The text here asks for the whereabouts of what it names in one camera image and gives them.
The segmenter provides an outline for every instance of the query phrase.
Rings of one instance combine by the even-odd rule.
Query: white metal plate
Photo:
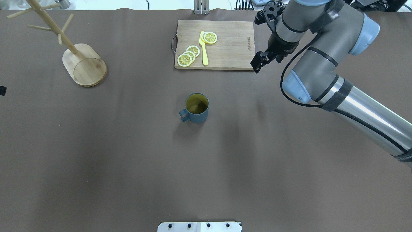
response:
[[[168,222],[157,232],[242,232],[241,222]]]

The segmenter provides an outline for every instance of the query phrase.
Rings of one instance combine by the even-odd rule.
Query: cable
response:
[[[408,10],[410,10],[412,12],[412,8],[410,8],[408,5],[403,4],[404,7],[408,8]]]
[[[253,8],[252,0],[249,0],[248,10],[250,10],[250,7],[252,7],[252,10],[255,10],[255,9]]]
[[[388,135],[386,135],[385,133],[383,133],[382,131],[378,130],[376,127],[370,125],[369,123],[365,122],[364,120],[356,117],[353,114],[350,114],[346,111],[340,110],[340,109],[335,109],[334,110],[336,113],[339,113],[341,115],[344,115],[352,120],[357,121],[358,123],[362,124],[363,126],[366,126],[367,128],[371,129],[372,131],[376,132],[377,134],[379,134],[380,136],[382,136],[383,138],[385,138],[386,140],[388,140],[390,143],[392,143],[395,147],[397,147],[399,150],[401,150],[404,154],[407,153],[408,151],[403,148],[399,143],[397,143],[395,140],[393,140],[391,137],[389,137]]]
[[[312,41],[310,41],[304,48],[302,48],[302,49],[289,61],[289,63],[285,66],[285,69],[283,70],[282,75],[281,75],[281,92],[282,92],[282,94],[283,94],[289,101],[291,101],[291,102],[293,102],[293,103],[295,103],[295,104],[297,104],[297,105],[303,106],[303,107],[321,108],[322,106],[321,106],[321,105],[303,104],[303,103],[297,102],[297,101],[293,100],[292,98],[290,98],[288,95],[285,94],[285,91],[283,90],[283,87],[282,87],[283,78],[284,78],[285,72],[286,72],[286,70],[288,69],[288,67],[290,66],[290,64],[291,64],[302,52],[304,52],[304,51],[305,51],[308,47],[310,47],[316,40],[318,40],[320,36],[321,36],[321,33],[318,33],[318,34],[315,36],[315,38],[312,39]]]
[[[313,38],[304,48],[302,48],[290,61],[289,63],[285,66],[283,72],[282,72],[282,76],[281,76],[281,92],[283,94],[283,96],[285,96],[289,101],[300,105],[300,106],[304,106],[304,107],[314,107],[314,108],[322,108],[321,105],[312,105],[312,104],[303,104],[300,102],[297,102],[293,99],[291,99],[288,95],[286,95],[285,91],[283,90],[282,87],[282,83],[283,83],[283,78],[285,76],[285,72],[288,69],[288,67],[290,66],[290,64],[302,53],[304,52],[307,48],[309,48],[314,42],[316,42],[316,40],[319,39],[319,37],[322,35],[321,32],[319,32],[315,38]],[[382,136],[384,139],[388,140],[390,143],[392,143],[395,147],[397,147],[398,149],[400,149],[404,154],[407,153],[408,151],[403,148],[399,143],[397,143],[395,140],[393,140],[392,138],[390,138],[388,135],[386,135],[385,133],[383,133],[382,131],[378,130],[376,127],[370,125],[369,123],[365,122],[364,120],[354,116],[353,114],[350,114],[346,111],[340,110],[340,109],[335,109],[334,112],[339,113],[341,115],[344,115],[352,120],[355,120],[356,122],[362,124],[363,126],[369,128],[370,130],[374,131],[375,133],[379,134],[380,136]]]

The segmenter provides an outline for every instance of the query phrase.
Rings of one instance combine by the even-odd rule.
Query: blue joint cap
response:
[[[363,26],[360,31],[358,40],[355,43],[355,46],[349,52],[354,56],[359,55],[363,52],[378,36],[380,31],[380,26],[375,21],[371,20],[365,13],[363,13]]]
[[[308,7],[317,7],[330,2],[330,0],[295,0],[295,2]]]
[[[311,99],[302,81],[293,70],[290,71],[289,75],[283,81],[282,88],[301,103],[307,103]]]

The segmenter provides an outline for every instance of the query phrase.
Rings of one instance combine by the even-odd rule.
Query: metal clamp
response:
[[[209,14],[209,0],[194,0],[194,14]]]

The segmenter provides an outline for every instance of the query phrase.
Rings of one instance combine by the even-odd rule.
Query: metal handle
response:
[[[173,49],[173,42],[174,42],[175,38],[177,38],[177,37],[178,37],[178,33],[176,32],[175,36],[173,36],[173,38],[172,38],[172,51],[175,54],[175,56],[176,56],[176,50]]]

